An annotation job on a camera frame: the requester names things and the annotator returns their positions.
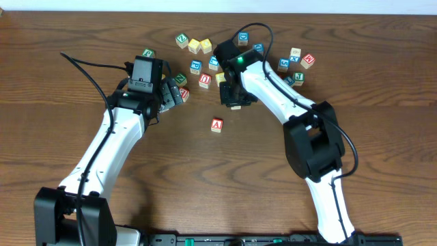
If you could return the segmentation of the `red letter A block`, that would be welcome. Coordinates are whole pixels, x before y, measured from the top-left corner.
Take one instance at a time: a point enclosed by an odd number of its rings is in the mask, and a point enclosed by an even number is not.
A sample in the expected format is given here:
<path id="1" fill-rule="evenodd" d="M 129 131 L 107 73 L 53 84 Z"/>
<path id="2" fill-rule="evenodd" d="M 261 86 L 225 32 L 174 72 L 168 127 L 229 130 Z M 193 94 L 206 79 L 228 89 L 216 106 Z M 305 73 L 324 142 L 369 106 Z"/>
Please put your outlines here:
<path id="1" fill-rule="evenodd" d="M 213 118 L 211 123 L 211 131 L 220 133 L 223 128 L 223 121 L 221 119 Z"/>

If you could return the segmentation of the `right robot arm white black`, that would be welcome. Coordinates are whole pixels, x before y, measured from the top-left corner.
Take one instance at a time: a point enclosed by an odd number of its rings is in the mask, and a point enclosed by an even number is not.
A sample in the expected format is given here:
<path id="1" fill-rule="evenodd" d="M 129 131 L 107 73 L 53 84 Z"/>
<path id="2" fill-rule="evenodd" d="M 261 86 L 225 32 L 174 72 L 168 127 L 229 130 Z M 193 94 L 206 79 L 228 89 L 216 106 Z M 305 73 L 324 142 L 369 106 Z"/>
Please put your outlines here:
<path id="1" fill-rule="evenodd" d="M 319 234 L 329 243 L 347 242 L 355 229 L 341 189 L 346 134 L 338 126 L 333 107 L 294 91 L 257 51 L 217 48 L 214 55 L 225 73 L 221 103 L 243 107 L 260 100 L 277 117 L 283 126 L 287 161 L 309 186 Z"/>

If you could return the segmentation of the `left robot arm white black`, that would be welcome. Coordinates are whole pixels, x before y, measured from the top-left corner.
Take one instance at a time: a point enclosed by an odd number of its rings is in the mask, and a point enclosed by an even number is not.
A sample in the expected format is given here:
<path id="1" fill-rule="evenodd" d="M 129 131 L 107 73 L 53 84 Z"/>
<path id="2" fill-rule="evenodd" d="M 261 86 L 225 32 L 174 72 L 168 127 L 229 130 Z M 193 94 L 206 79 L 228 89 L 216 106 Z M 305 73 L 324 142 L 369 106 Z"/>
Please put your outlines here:
<path id="1" fill-rule="evenodd" d="M 150 120 L 183 102 L 175 79 L 149 93 L 117 88 L 87 151 L 56 189 L 42 187 L 34 200 L 37 245 L 144 245 L 144 234 L 116 225 L 109 198 L 115 181 Z"/>

